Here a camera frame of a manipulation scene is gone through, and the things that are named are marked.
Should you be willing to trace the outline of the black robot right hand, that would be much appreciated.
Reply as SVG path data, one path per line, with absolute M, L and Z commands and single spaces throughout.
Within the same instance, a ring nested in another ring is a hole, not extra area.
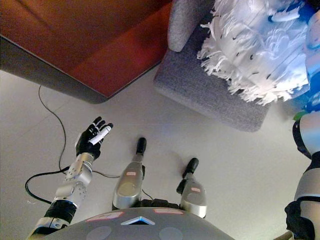
M 289 6 L 271 13 L 268 17 L 268 20 L 274 23 L 295 19 L 307 23 L 304 52 L 309 86 L 308 102 L 293 118 L 300 120 L 302 116 L 320 110 L 320 2 L 318 0 L 293 0 Z

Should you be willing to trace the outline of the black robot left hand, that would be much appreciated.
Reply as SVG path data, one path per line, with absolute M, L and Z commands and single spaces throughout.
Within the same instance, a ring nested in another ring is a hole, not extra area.
M 110 133 L 113 126 L 112 123 L 106 124 L 106 121 L 101 116 L 98 116 L 76 141 L 76 156 L 86 153 L 96 160 L 101 154 L 100 148 L 102 142 Z

